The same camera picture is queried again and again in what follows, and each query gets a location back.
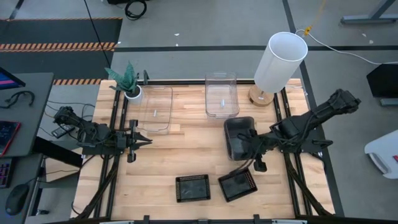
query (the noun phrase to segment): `concrete floor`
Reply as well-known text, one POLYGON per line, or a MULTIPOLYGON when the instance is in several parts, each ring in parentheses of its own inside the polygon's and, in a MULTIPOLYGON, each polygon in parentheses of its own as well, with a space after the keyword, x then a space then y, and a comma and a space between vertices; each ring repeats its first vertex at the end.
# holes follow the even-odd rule
MULTIPOLYGON (((101 0, 87 0, 93 17, 124 17, 124 11, 101 0)), ((289 0, 297 29, 310 25, 321 0, 289 0)), ((343 26, 340 18, 367 14, 379 0, 328 1, 312 34, 328 45, 373 46, 398 45, 398 25, 378 24, 343 26)), ((8 18, 17 0, 0 2, 0 18, 8 18)), ((138 21, 123 20, 119 47, 174 47, 266 45, 272 34, 289 31, 284 6, 279 0, 151 0, 148 10, 138 21)), ((398 3, 389 13, 398 13, 398 3)), ((88 17, 83 1, 25 0, 16 18, 88 17)), ((308 45, 317 45, 305 38, 308 45)), ((397 51, 354 52, 377 62, 398 61, 397 51)), ((121 72, 130 60, 140 72, 146 69, 151 78, 203 78, 206 72, 236 72, 239 78, 252 78, 260 61, 259 50, 207 50, 185 52, 116 52, 112 68, 121 72)), ((320 104, 337 88, 351 91, 362 104, 354 114, 333 118, 323 125, 327 139, 334 141, 330 157, 344 214, 347 217, 398 220, 398 180, 385 179, 364 154, 364 145, 398 129, 397 108, 382 108, 370 93, 366 75, 375 68, 358 58, 335 52, 309 52, 305 59, 315 101, 320 104)), ((294 77, 301 78, 300 70, 294 77)), ((55 86, 50 99, 95 103, 97 86, 55 86)), ((80 112, 80 106, 74 106, 80 112)), ((86 114, 92 113, 88 108, 86 114)), ((55 128, 49 118, 42 127, 55 128)), ((40 131, 39 136, 51 139, 40 131)), ((62 139, 70 142, 70 137, 62 139)), ((74 198, 74 177, 66 180, 65 189, 52 189, 42 197, 40 208, 53 211, 48 216, 30 217, 27 223, 66 220, 74 198), (57 205, 51 194, 68 195, 57 205)))

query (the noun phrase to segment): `butcher block tabletop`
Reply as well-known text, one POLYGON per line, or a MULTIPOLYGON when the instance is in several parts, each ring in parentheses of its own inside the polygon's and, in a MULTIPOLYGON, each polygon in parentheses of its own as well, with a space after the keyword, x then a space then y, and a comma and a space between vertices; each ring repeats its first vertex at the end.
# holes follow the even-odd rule
MULTIPOLYGON (((93 122, 109 124, 114 100, 115 82, 101 82, 93 122)), ((237 85, 240 112, 237 117, 251 116, 259 134, 270 131, 277 122, 273 103, 257 107, 250 103, 248 91, 252 85, 237 85)), ((153 143, 136 151, 137 160, 127 163, 127 150, 121 156, 113 202, 112 220, 196 220, 293 218, 289 183, 283 155, 277 150, 263 156, 267 172, 249 169, 258 191, 227 203, 220 189, 218 178, 239 167, 244 161, 231 161, 226 152, 223 130, 224 119, 208 118, 204 85, 172 85, 172 114, 167 134, 139 130, 153 143), (211 199, 177 203, 175 178, 186 175, 208 174, 211 199)), ((308 111, 300 79, 290 79, 286 86, 292 115, 308 111)), ((115 128, 119 127, 124 95, 119 99, 115 128)), ((283 111, 282 97, 279 97, 283 111)), ((139 106, 128 105, 125 128, 130 119, 138 119, 139 106)), ((301 155, 308 188, 319 202, 334 212, 322 161, 309 154, 301 155)), ((80 172, 74 208, 81 212, 98 189, 102 166, 100 156, 95 156, 80 172)), ((297 195, 300 211, 305 213, 302 194, 297 195)), ((103 197, 101 214, 104 215, 107 192, 103 197)))

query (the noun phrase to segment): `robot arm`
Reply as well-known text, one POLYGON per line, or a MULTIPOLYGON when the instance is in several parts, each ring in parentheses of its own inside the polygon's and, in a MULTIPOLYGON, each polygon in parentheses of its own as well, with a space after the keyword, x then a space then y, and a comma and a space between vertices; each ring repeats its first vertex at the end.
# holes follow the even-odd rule
MULTIPOLYGON (((320 151, 332 142, 307 139, 311 137, 312 130, 334 115, 355 112, 360 102, 349 91, 336 90, 329 100, 315 109, 300 116, 285 118, 272 125, 270 127, 271 132, 253 136, 254 139, 259 138, 262 140, 262 147, 259 153, 265 154, 275 147, 278 147, 281 152, 291 153, 320 151)), ((252 150, 258 145, 257 142, 253 141, 252 150)))
POLYGON ((135 150, 152 143, 152 140, 136 132, 137 120, 130 120, 129 129, 115 131, 107 127, 106 124, 89 122, 78 117, 70 106, 63 106, 59 109, 54 116, 54 123, 58 125, 68 124, 80 128, 84 136, 78 135, 78 145, 95 148, 95 152, 98 154, 102 154, 104 148, 114 151, 115 154, 123 153, 125 148, 129 148, 128 163, 136 160, 135 150))

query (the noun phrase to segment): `keyboard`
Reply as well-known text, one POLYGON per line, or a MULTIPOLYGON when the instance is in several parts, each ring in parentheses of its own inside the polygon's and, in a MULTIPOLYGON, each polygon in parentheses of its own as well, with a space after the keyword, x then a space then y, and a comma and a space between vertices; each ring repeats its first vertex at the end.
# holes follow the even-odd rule
POLYGON ((0 189, 8 188, 14 171, 13 158, 0 159, 0 189))

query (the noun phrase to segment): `clear plastic container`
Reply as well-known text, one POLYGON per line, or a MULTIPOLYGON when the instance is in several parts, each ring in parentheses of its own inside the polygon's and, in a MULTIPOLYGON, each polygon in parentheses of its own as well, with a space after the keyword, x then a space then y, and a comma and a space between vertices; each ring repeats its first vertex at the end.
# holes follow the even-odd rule
POLYGON ((167 134, 173 105, 173 89, 170 86, 142 86, 144 96, 138 115, 138 129, 167 134))
POLYGON ((239 114, 235 73, 206 74, 206 113, 221 119, 233 118, 239 114))

